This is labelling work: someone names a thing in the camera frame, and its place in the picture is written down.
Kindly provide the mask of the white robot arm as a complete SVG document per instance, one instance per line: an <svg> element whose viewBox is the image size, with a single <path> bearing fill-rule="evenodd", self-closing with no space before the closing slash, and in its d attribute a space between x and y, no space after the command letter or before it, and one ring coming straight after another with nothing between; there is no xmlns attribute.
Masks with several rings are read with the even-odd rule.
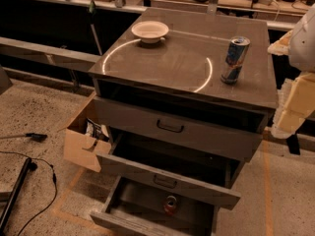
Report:
<svg viewBox="0 0 315 236"><path fill-rule="evenodd" d="M315 5L294 29L268 47L270 54L286 55L300 71L294 80L285 79L279 91L279 106L273 118L272 135L287 139L315 111Z"/></svg>

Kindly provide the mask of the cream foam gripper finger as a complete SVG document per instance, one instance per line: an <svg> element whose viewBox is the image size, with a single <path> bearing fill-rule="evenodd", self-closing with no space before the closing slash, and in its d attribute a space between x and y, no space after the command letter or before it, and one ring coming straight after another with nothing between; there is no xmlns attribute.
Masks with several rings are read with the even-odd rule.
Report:
<svg viewBox="0 0 315 236"><path fill-rule="evenodd" d="M277 56L288 55L289 51L289 42L291 39L292 30L288 31L285 35L283 35L279 40L272 43L268 47L268 52L270 54L274 54Z"/></svg>
<svg viewBox="0 0 315 236"><path fill-rule="evenodd" d="M275 138L287 139L315 111L315 74L301 73L294 80L285 79L279 90L271 133Z"/></svg>

